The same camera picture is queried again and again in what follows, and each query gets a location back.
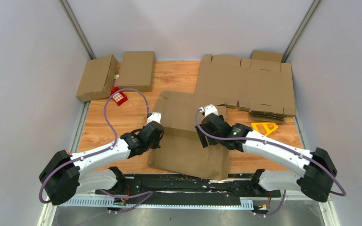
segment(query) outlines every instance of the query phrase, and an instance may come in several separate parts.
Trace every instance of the stack of flattened cardboard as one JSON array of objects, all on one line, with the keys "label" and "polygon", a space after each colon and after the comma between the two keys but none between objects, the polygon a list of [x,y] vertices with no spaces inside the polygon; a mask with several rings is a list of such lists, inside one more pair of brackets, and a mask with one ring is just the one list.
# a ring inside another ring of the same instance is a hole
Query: stack of flattened cardboard
[{"label": "stack of flattened cardboard", "polygon": [[223,97],[225,106],[249,111],[260,121],[284,122],[294,116],[295,97],[290,63],[282,53],[253,51],[251,59],[207,54],[200,63],[195,93]]},{"label": "stack of flattened cardboard", "polygon": [[[200,107],[223,105],[224,98],[163,91],[154,112],[162,114],[165,129],[160,149],[152,150],[149,165],[205,179],[226,179],[229,170],[228,150],[221,145],[202,148],[195,130],[195,113]],[[219,114],[226,117],[224,106],[217,106]]]}]

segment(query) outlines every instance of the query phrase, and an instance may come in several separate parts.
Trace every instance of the wooden floor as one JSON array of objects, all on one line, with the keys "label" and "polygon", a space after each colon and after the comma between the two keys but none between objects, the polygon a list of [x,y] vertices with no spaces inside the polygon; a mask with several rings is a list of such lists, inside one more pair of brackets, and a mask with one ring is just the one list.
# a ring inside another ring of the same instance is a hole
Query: wooden floor
[{"label": "wooden floor", "polygon": [[[187,93],[195,92],[199,61],[165,61],[156,63],[154,89],[152,92],[144,92],[150,109],[153,109],[156,100],[163,90],[181,91]],[[146,124],[146,107],[142,97],[135,92],[127,92],[128,101],[120,107],[113,101],[107,108],[107,115],[119,136],[125,132],[142,128]],[[91,101],[85,127],[82,133],[79,152],[88,151],[92,148],[107,144],[114,139],[113,132],[107,126],[103,118],[103,105],[105,99]],[[247,112],[227,108],[227,122],[230,125],[242,123],[250,126],[255,122],[249,118]],[[301,147],[299,137],[292,118],[269,135],[285,144]],[[167,173],[167,171],[152,169],[148,166],[150,150],[143,155],[113,162],[101,168],[104,170],[109,166],[117,166],[123,173]],[[255,172],[256,169],[286,170],[285,167],[268,159],[254,154],[230,151],[230,172]]]}]

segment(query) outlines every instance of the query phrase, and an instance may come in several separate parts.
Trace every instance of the cardboard sheet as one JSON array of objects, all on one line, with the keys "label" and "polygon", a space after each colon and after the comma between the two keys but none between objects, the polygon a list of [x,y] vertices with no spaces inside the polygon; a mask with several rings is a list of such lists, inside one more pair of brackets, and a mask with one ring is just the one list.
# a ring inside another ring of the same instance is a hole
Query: cardboard sheet
[{"label": "cardboard sheet", "polygon": [[155,68],[154,52],[124,52],[118,80],[119,89],[152,91]]},{"label": "cardboard sheet", "polygon": [[109,97],[116,67],[117,60],[113,55],[88,61],[76,97],[83,102]]},{"label": "cardboard sheet", "polygon": [[200,63],[195,93],[223,97],[227,107],[249,111],[252,119],[284,122],[294,116],[292,66],[282,53],[253,51],[251,59],[207,54]]},{"label": "cardboard sheet", "polygon": [[[160,149],[152,150],[149,165],[190,176],[221,180],[229,170],[228,150],[221,145],[202,148],[195,130],[195,113],[199,107],[221,105],[223,98],[163,91],[154,111],[162,113],[165,134]],[[226,108],[217,107],[226,118]]]}]

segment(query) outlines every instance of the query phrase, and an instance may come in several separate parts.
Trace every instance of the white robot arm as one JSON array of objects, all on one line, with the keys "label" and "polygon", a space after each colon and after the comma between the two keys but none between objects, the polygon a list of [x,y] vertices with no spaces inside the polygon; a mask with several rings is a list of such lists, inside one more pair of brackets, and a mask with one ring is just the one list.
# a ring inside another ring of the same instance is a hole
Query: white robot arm
[{"label": "white robot arm", "polygon": [[66,165],[49,178],[45,191],[52,204],[60,205],[78,193],[113,188],[122,176],[120,171],[117,173],[111,169],[94,170],[111,162],[143,154],[150,148],[160,148],[159,142],[164,133],[160,121],[161,113],[153,112],[148,117],[145,127],[121,135],[114,146],[111,142],[86,152],[66,153],[65,150],[57,152],[40,174],[41,183],[63,163],[80,160]]},{"label": "white robot arm", "polygon": [[298,190],[313,200],[327,201],[333,180],[324,170],[310,161],[315,160],[320,163],[335,177],[337,170],[327,151],[317,148],[313,152],[292,147],[265,137],[239,123],[230,126],[221,115],[218,115],[213,105],[202,107],[199,111],[205,117],[200,124],[197,124],[196,130],[204,148],[208,145],[221,144],[230,150],[236,149],[260,155],[290,169],[290,171],[276,172],[258,169],[251,180],[252,186],[265,191]]}]

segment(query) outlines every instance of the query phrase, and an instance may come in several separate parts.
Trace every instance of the yellow object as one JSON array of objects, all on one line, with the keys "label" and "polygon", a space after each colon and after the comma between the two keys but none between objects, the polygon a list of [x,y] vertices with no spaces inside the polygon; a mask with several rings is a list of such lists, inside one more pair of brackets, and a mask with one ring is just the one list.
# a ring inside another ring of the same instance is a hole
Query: yellow object
[{"label": "yellow object", "polygon": [[275,122],[256,122],[256,123],[251,123],[250,125],[252,126],[252,128],[254,130],[256,130],[259,133],[260,133],[260,130],[259,130],[259,128],[257,126],[258,125],[263,126],[264,130],[266,131],[265,136],[270,135],[272,132],[274,132],[276,129],[278,129],[278,125]]}]

